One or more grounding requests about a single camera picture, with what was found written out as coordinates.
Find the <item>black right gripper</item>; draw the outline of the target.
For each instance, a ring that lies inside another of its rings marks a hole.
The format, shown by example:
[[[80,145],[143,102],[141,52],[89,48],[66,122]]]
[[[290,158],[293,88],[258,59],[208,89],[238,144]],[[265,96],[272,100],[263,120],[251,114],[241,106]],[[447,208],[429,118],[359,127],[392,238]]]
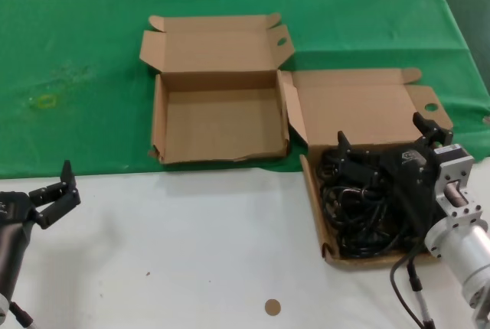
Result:
[[[420,137],[412,143],[379,151],[352,148],[342,131],[338,132],[336,183],[357,188],[379,188],[380,171],[387,179],[398,223],[406,224],[417,236],[424,236],[433,223],[436,166],[433,150],[452,144],[451,130],[434,120],[413,114]]]

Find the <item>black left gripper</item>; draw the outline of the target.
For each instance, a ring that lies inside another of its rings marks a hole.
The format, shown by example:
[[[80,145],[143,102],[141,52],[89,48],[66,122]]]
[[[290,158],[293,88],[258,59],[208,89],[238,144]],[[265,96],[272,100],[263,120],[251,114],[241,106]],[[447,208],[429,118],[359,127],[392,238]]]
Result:
[[[52,203],[36,217],[46,230],[81,203],[70,161],[62,167],[60,180],[28,194],[1,192],[1,295],[12,298],[25,251],[31,240],[38,203]]]

